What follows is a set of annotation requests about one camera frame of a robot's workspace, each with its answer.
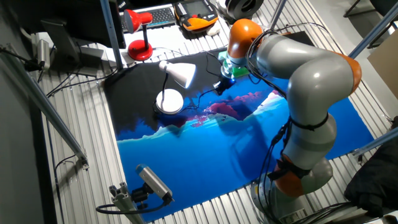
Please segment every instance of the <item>red desk lamp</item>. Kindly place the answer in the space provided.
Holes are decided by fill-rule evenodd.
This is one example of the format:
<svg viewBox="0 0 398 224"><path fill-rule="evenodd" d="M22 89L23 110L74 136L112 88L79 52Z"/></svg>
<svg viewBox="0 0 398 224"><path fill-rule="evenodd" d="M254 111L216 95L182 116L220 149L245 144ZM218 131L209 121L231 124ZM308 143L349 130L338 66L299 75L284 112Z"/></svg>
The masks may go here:
<svg viewBox="0 0 398 224"><path fill-rule="evenodd" d="M124 20L126 21L127 30L130 34L137 31L142 25L144 40L135 40L129 45L129 55L132 59L144 61L152 56L152 46L148 43L147 24L152 22L152 14L143 12L138 14L130 9L124 10Z"/></svg>

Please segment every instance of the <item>blue object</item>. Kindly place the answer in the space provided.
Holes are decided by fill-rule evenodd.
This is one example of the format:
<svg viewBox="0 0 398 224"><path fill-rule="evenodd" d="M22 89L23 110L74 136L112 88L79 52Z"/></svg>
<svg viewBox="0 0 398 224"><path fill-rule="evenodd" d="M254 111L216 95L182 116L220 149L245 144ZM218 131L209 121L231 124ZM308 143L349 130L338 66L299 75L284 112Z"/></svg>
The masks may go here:
<svg viewBox="0 0 398 224"><path fill-rule="evenodd" d="M272 81L282 89L287 87L286 80ZM192 103L184 100L184 107ZM327 159L373 140L349 99L334 104L329 113L336 119L338 134ZM242 77L221 96L214 92L203 95L199 109L160 119L176 116L186 118L185 122L156 131L140 122L135 131L126 129L116 136L129 189L142 186L134 170L138 164L147 164L173 192L175 202L142 214L146 221L223 195L257 178L271 139L286 123L289 110L287 102L264 82L254 85ZM272 169L282 145L280 142L274 149ZM151 208L162 201L150 195L146 203Z"/></svg>
<svg viewBox="0 0 398 224"><path fill-rule="evenodd" d="M136 173L139 175L141 173L141 171L143 171L145 169L145 167L147 167L147 165L145 164L139 164L136 168Z"/></svg>

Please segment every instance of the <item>lamp shade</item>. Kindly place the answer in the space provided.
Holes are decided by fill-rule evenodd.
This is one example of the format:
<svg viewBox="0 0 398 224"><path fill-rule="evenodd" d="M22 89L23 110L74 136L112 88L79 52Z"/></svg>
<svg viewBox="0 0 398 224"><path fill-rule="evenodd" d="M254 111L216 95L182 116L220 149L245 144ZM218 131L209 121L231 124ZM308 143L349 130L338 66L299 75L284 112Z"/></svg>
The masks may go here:
<svg viewBox="0 0 398 224"><path fill-rule="evenodd" d="M197 70L197 66L191 63L173 64L166 61L161 61L159 63L159 68L171 75L174 80L184 88L188 88L190 86Z"/></svg>
<svg viewBox="0 0 398 224"><path fill-rule="evenodd" d="M130 9L124 10L124 21L130 34L137 31L141 25L150 24L152 20L152 14L149 12L138 14Z"/></svg>

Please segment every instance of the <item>printed backdrop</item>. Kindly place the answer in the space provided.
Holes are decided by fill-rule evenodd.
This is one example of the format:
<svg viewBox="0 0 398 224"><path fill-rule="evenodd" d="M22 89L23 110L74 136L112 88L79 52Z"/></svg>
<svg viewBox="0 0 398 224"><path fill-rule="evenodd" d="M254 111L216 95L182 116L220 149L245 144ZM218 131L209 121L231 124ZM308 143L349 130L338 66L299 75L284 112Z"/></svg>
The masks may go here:
<svg viewBox="0 0 398 224"><path fill-rule="evenodd" d="M184 107L197 104L200 94L218 81L208 71L220 73L220 65L206 53L169 62L197 65L189 89L172 78L167 82L166 88L183 95ZM289 116L282 97L264 82L255 85L248 77L236 80L221 96L213 91L205 94L197 110L157 115L153 102L162 90L164 77L159 63L143 63L107 80L105 87L129 190L142 186L135 169L146 164L173 192L175 202L143 214L146 221L223 195L258 177L271 139ZM271 80L286 89L287 80ZM336 119L338 135L327 159L373 140L349 99L333 105L329 113ZM275 147L272 167L281 147L281 143ZM162 201L154 194L146 203L151 208Z"/></svg>

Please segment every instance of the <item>computer monitor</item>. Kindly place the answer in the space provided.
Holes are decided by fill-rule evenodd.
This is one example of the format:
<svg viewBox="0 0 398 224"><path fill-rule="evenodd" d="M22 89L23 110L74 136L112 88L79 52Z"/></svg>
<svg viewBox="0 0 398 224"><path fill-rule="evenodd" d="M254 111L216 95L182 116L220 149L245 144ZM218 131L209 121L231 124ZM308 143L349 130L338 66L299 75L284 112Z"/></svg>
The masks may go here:
<svg viewBox="0 0 398 224"><path fill-rule="evenodd" d="M55 44L51 70L96 75L103 50L87 43L111 46L100 0L12 0L5 6L28 33L47 32ZM119 48L126 43L116 0L109 0Z"/></svg>

